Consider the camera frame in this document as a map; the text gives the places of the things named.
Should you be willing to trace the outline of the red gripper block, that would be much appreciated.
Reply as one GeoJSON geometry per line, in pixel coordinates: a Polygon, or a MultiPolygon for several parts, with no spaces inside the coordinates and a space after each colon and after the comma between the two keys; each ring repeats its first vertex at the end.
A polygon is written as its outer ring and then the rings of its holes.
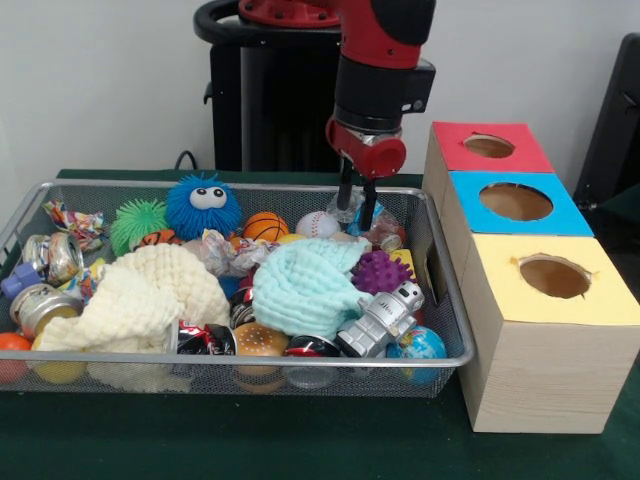
{"type": "MultiPolygon", "coordinates": [[[[342,158],[336,200],[339,210],[347,210],[351,202],[353,167],[365,178],[387,178],[397,174],[405,163],[405,144],[401,138],[401,131],[382,134],[360,133],[330,117],[325,132],[331,148],[346,157],[342,158]]],[[[376,202],[376,181],[366,179],[360,208],[361,230],[371,229],[376,202]]]]}

